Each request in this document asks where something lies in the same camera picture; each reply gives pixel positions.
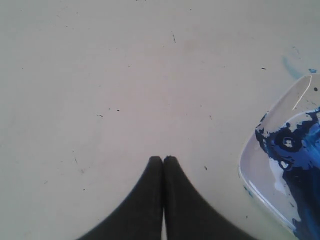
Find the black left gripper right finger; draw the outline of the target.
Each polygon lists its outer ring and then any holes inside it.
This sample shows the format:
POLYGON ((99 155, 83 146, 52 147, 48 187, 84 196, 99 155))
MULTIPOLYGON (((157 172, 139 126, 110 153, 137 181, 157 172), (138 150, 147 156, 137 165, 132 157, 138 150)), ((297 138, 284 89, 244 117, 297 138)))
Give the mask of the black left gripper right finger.
POLYGON ((168 240, 253 240, 198 193, 178 159, 163 160, 163 204, 168 240))

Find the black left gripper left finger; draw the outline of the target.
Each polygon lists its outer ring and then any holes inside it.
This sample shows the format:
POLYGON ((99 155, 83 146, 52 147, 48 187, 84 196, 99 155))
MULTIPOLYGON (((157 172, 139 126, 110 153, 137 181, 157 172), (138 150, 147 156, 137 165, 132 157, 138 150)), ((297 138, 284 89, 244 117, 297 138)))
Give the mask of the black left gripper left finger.
POLYGON ((163 161, 152 156, 123 202, 81 240, 160 240, 163 224, 163 161))

